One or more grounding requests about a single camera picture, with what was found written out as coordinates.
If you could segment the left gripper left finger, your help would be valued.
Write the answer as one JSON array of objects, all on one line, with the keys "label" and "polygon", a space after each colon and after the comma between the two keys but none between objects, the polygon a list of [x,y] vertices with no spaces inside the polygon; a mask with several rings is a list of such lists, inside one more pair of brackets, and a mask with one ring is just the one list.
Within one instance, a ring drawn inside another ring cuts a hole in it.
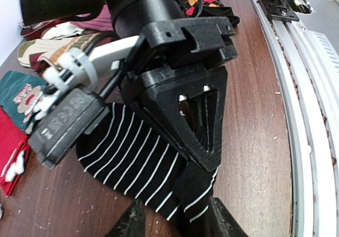
[{"label": "left gripper left finger", "polygon": [[145,237],[146,214],[142,202],[132,202],[105,237]]}]

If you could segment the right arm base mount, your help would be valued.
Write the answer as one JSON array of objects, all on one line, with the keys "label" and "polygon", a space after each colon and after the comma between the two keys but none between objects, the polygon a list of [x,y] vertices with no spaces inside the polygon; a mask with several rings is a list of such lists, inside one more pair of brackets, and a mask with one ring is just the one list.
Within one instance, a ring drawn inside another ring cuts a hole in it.
[{"label": "right arm base mount", "polygon": [[293,11],[287,0],[257,0],[265,16],[269,21],[281,22],[299,21],[299,17]]}]

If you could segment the black white striped sock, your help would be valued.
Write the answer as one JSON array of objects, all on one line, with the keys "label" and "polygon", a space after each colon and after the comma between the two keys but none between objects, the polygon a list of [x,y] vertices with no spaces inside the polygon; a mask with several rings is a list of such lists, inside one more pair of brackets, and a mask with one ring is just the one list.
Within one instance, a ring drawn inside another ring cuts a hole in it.
[{"label": "black white striped sock", "polygon": [[128,106],[108,104],[109,114],[76,144],[78,161],[94,179],[143,203],[171,221],[188,222],[210,209],[217,171],[207,173],[183,158]]}]

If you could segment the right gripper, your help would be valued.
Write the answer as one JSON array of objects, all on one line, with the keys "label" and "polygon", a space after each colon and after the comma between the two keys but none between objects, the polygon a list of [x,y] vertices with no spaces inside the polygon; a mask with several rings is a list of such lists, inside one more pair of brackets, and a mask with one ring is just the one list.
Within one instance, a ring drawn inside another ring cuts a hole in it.
[{"label": "right gripper", "polygon": [[206,172],[221,162],[227,71],[237,57],[227,16],[184,17],[177,0],[111,0],[113,27],[137,36],[114,75],[125,104]]}]

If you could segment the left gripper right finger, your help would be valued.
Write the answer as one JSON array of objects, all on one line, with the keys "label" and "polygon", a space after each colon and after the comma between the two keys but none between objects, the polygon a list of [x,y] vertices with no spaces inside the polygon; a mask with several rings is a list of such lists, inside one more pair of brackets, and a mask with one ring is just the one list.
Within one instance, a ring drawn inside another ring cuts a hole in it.
[{"label": "left gripper right finger", "polygon": [[219,198],[210,198],[210,236],[248,237]]}]

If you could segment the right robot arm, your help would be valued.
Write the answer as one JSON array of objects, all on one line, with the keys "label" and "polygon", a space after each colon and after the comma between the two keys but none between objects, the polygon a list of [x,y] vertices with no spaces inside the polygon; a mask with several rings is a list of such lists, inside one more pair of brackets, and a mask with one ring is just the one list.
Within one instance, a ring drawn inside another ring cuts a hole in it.
[{"label": "right robot arm", "polygon": [[108,113],[118,88],[125,104],[184,158],[205,171],[221,161],[226,97],[225,62],[237,57],[226,16],[185,17],[180,0],[20,0],[26,25],[88,21],[103,6],[112,32],[84,50],[72,48],[46,69],[39,124],[29,139],[39,161],[53,168],[81,134]]}]

